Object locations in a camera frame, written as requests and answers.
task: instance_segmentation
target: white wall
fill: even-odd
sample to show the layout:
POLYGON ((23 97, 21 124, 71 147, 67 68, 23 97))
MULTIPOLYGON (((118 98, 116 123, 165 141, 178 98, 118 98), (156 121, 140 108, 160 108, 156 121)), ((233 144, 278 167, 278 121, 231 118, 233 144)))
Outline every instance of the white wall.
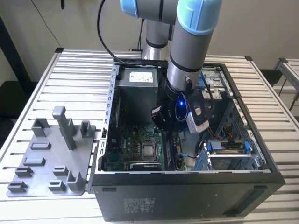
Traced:
MULTIPOLYGON (((66 0, 64 10, 59 0, 34 2, 63 47, 103 49, 96 32, 100 0, 66 0)), ((208 53, 250 55, 260 68, 273 68, 279 57, 299 58, 298 9, 299 0, 223 0, 208 53)), ((57 47, 54 38, 30 0, 0 0, 0 14, 28 73, 38 79, 57 47)), ((122 13, 119 0, 107 0, 102 18, 111 49, 136 47, 140 20, 122 13)))
POLYGON ((17 80, 17 78, 14 75, 14 72, 11 69, 8 61, 6 60, 2 50, 0 49, 0 86, 5 81, 14 81, 14 80, 17 80))

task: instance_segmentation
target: slotted aluminum surface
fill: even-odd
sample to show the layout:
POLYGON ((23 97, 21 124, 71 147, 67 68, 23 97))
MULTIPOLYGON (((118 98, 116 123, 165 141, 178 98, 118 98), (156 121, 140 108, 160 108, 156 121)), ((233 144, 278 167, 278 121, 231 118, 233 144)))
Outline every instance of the slotted aluminum surface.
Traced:
MULTIPOLYGON (((132 52, 116 52, 116 55, 140 58, 139 53, 132 52)), ((234 223, 299 223, 298 123, 253 62, 236 56, 207 56, 206 62, 226 64, 286 181, 286 185, 276 194, 244 219, 235 219, 234 223)), ((91 124, 100 127, 105 116, 103 112, 111 68, 112 58, 106 52, 64 50, 62 54, 53 56, 0 150, 0 220, 9 223, 15 220, 15 223, 20 224, 104 222, 94 195, 84 193, 82 196, 8 198, 6 191, 7 184, 14 176, 14 168, 20 164, 33 135, 30 129, 36 117, 46 117, 50 119, 50 124, 55 124, 56 121, 51 119, 51 110, 56 105, 64 105, 66 116, 72 117, 74 124, 89 119, 91 124)), ((232 220, 203 222, 232 223, 232 220)), ((198 220, 170 223, 198 223, 198 220)))
POLYGON ((299 59, 280 58, 275 69, 278 69, 299 93, 299 59))

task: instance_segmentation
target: light blue joint cap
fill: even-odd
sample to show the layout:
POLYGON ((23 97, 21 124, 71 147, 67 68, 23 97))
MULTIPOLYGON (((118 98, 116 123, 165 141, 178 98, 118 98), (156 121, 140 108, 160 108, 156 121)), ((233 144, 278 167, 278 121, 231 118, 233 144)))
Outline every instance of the light blue joint cap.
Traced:
POLYGON ((181 26, 194 35, 207 35, 214 31, 222 0, 179 0, 177 17, 181 26))
POLYGON ((133 17, 139 18, 136 0, 120 0, 121 10, 133 17))

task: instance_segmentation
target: motherboard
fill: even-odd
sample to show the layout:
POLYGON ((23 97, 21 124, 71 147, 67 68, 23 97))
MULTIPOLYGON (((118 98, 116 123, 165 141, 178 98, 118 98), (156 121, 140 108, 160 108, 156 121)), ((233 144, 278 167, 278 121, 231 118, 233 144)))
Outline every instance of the motherboard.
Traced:
POLYGON ((119 151, 109 152, 107 171, 140 170, 145 164, 164 170, 162 134, 156 127, 123 126, 120 139, 119 151))

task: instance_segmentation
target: power supply label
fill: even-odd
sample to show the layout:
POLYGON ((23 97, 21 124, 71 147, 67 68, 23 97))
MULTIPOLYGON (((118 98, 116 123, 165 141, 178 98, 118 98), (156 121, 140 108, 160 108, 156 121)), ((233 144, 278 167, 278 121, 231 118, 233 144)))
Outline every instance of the power supply label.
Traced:
POLYGON ((130 72, 130 82, 133 83, 152 83, 153 73, 152 72, 130 72))

